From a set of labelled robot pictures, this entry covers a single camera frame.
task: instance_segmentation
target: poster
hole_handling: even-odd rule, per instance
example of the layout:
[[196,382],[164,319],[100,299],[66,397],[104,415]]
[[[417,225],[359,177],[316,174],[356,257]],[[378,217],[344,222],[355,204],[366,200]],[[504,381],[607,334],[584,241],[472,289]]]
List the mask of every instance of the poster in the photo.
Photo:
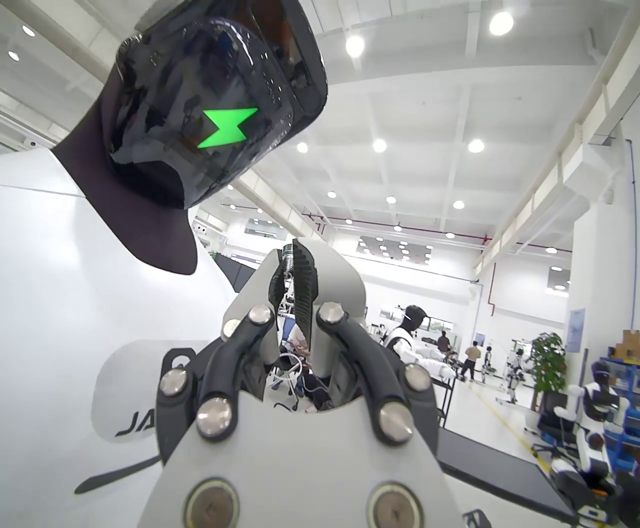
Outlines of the poster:
[[584,308],[571,310],[569,313],[569,324],[566,330],[567,352],[578,353],[582,343],[582,331],[584,330]]

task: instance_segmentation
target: yellow floor line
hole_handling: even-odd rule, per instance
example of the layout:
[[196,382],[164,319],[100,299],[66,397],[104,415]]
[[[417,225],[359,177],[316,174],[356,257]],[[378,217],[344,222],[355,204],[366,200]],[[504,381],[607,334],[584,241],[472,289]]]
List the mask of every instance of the yellow floor line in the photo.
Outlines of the yellow floor line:
[[[524,438],[522,438],[522,436],[517,433],[507,422],[507,420],[505,420],[504,418],[502,418],[500,416],[500,413],[498,411],[496,411],[487,401],[484,400],[484,398],[482,396],[480,396],[474,389],[472,389],[471,387],[469,387],[469,389],[471,390],[471,392],[473,392],[477,398],[484,403],[484,405],[487,407],[487,409],[489,409],[491,411],[491,413],[493,414],[493,416],[495,416],[496,418],[498,418],[498,420],[500,421],[500,423],[505,426],[508,431],[515,436],[518,441],[527,449],[527,451],[529,451],[531,453],[531,455],[533,456],[533,450],[531,449],[531,444],[529,442],[527,442]],[[536,462],[538,462],[538,465],[545,471],[547,472],[547,475],[549,474],[549,470],[551,469],[549,467],[549,464],[547,464],[544,460],[540,460],[539,458],[536,458]]]

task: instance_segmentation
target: silver bolt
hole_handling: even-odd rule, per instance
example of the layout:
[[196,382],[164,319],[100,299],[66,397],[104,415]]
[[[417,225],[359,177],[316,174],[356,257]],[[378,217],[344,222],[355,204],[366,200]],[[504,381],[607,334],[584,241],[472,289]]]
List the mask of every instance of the silver bolt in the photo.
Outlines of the silver bolt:
[[407,384],[416,392],[423,392],[431,386],[431,376],[423,366],[413,363],[404,368]]
[[413,416],[405,405],[390,401],[380,409],[380,428],[382,432],[396,442],[408,442],[413,435]]
[[271,310],[265,305],[254,306],[249,310],[249,320],[254,324],[267,324],[271,320]]
[[236,328],[238,327],[238,325],[240,324],[240,320],[238,319],[229,319],[225,325],[222,327],[222,334],[224,337],[226,337],[227,339],[229,339],[234,332],[236,331]]
[[215,438],[224,433],[231,424],[231,404],[226,398],[211,398],[203,403],[196,414],[196,425],[202,436]]
[[329,324],[339,323],[344,317],[344,310],[338,303],[323,303],[318,310],[320,319]]
[[187,384],[187,371],[171,369],[160,379],[160,392],[165,396],[177,396]]

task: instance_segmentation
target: desk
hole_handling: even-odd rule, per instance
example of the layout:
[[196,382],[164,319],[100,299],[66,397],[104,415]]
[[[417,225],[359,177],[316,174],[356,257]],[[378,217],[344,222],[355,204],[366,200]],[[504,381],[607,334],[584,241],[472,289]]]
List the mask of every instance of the desk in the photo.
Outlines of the desk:
[[560,522],[577,524],[575,512],[537,464],[442,428],[438,462],[445,474],[457,480]]

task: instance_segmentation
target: black robot neck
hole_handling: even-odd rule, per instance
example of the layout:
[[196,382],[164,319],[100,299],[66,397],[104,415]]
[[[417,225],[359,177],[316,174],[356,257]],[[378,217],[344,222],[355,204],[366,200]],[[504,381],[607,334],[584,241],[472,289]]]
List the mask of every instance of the black robot neck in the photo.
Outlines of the black robot neck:
[[95,104],[53,154],[67,169],[104,223],[142,262],[192,274],[196,242],[185,210],[155,204],[123,185],[108,156],[109,128],[115,117],[120,78],[115,68]]

